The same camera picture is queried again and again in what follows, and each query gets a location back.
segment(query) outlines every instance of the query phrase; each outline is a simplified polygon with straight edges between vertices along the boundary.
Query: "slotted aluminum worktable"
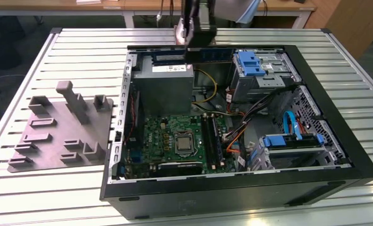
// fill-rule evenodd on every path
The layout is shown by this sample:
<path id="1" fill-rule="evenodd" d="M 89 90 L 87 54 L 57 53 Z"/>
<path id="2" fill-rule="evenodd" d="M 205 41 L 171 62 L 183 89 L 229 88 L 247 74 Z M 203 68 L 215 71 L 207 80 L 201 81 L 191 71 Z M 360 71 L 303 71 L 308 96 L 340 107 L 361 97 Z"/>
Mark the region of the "slotted aluminum worktable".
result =
<path id="1" fill-rule="evenodd" d="M 373 81 L 333 35 L 320 30 L 220 29 L 216 43 L 297 45 L 373 161 Z M 132 44 L 175 44 L 173 30 L 64 29 L 49 35 L 0 122 L 0 225 L 128 223 L 108 202 L 99 200 L 104 166 L 12 174 L 7 161 L 31 115 L 29 99 L 45 95 L 52 101 L 63 101 L 55 91 L 60 80 L 71 80 L 75 92 L 85 99 L 105 94 L 115 103 L 119 101 L 127 46 Z M 136 222 L 152 221 L 161 221 L 159 225 L 217 226 L 373 223 L 373 182 L 344 190 L 312 206 Z"/>

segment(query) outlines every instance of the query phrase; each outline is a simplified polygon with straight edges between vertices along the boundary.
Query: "cpu socket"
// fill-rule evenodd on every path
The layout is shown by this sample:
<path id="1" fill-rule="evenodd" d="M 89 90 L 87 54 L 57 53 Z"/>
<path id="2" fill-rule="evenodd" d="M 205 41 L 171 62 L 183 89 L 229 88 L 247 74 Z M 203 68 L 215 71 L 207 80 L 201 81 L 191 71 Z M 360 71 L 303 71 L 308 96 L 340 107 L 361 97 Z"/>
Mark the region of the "cpu socket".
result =
<path id="1" fill-rule="evenodd" d="M 195 152 L 192 131 L 180 131 L 175 133 L 176 154 L 191 155 Z"/>

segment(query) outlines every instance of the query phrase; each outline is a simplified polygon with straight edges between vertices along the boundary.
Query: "sticker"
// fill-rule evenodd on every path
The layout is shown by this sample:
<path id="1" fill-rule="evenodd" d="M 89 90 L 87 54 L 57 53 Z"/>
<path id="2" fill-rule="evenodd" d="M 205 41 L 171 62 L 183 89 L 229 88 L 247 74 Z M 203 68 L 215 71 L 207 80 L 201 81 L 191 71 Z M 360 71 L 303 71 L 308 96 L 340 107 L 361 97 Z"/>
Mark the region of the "sticker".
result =
<path id="1" fill-rule="evenodd" d="M 315 8 L 300 8 L 300 10 L 315 10 Z"/>
<path id="2" fill-rule="evenodd" d="M 103 8 L 104 9 L 121 9 L 120 6 L 104 6 Z"/>
<path id="3" fill-rule="evenodd" d="M 231 103 L 231 99 L 232 99 L 232 94 L 227 94 L 225 95 L 225 101 Z"/>
<path id="4" fill-rule="evenodd" d="M 152 72 L 185 72 L 185 65 L 156 66 L 152 67 Z"/>
<path id="5" fill-rule="evenodd" d="M 273 69 L 271 64 L 263 64 L 263 69 Z"/>
<path id="6" fill-rule="evenodd" d="M 239 163 L 245 167 L 245 160 L 241 158 L 241 156 L 239 156 Z"/>
<path id="7" fill-rule="evenodd" d="M 249 144 L 248 144 L 247 148 L 249 149 L 249 148 L 253 148 L 253 147 L 255 147 L 255 142 L 249 141 Z"/>

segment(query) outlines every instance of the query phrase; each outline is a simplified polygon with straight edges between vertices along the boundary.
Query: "motherboard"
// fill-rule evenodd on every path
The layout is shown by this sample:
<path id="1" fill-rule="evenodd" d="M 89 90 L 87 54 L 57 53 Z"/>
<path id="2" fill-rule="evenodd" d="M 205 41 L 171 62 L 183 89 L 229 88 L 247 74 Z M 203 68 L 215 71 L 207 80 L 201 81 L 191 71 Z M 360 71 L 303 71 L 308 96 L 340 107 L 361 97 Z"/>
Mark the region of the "motherboard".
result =
<path id="1" fill-rule="evenodd" d="M 217 135 L 227 132 L 223 116 L 212 118 Z M 136 178 L 148 178 L 160 164 L 196 164 L 203 169 L 197 174 L 235 172 L 233 157 L 224 158 L 221 144 L 219 153 L 208 153 L 208 128 L 204 116 L 147 117 L 144 122 L 143 150 L 129 153 L 132 159 L 132 174 Z"/>

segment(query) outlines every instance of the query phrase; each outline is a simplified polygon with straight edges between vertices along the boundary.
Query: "green motherboard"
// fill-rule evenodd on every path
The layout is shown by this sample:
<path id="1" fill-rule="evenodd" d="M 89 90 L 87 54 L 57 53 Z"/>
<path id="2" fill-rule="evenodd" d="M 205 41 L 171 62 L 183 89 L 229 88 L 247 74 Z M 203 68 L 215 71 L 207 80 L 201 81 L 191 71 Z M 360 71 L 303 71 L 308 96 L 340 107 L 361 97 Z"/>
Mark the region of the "green motherboard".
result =
<path id="1" fill-rule="evenodd" d="M 233 157 L 225 158 L 224 166 L 213 169 L 207 165 L 207 153 L 201 133 L 201 116 L 148 117 L 144 123 L 144 144 L 140 164 L 133 165 L 137 178 L 155 163 L 201 162 L 203 174 L 235 172 Z M 219 134 L 227 132 L 225 119 L 216 118 Z"/>

